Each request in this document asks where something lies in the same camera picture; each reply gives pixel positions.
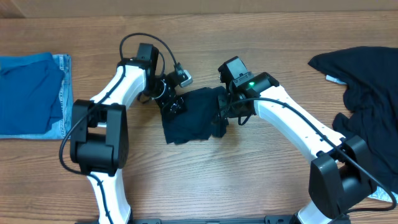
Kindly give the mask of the dark navy t-shirt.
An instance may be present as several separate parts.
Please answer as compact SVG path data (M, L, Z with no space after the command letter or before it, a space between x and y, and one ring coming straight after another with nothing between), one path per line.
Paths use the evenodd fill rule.
M192 140L207 140L210 136L222 138L229 123L226 119L217 120L217 97L225 93L223 86L184 93L182 99L187 110L171 120L162 118L166 143L184 144Z

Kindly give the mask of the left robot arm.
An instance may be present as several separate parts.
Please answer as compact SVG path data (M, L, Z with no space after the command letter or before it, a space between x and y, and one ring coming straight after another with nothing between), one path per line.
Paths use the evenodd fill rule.
M168 117L184 110L175 87L191 84L192 76L180 63L175 63L168 75L157 76L159 55L152 44L140 44L135 57L121 57L115 76L100 93L73 104L70 158L93 188L99 209L97 223L134 221L123 181L129 154L127 110L134 100L145 94Z

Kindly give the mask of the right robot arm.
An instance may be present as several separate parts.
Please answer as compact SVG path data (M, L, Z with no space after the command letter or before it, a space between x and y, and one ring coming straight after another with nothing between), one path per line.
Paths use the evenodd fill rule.
M370 150L359 136L334 131L299 106L266 72L254 75L239 57L219 68L226 93L218 97L220 120L252 115L275 126L310 164L310 203L290 216L267 216L266 223L349 223L349 210L376 191L368 175Z

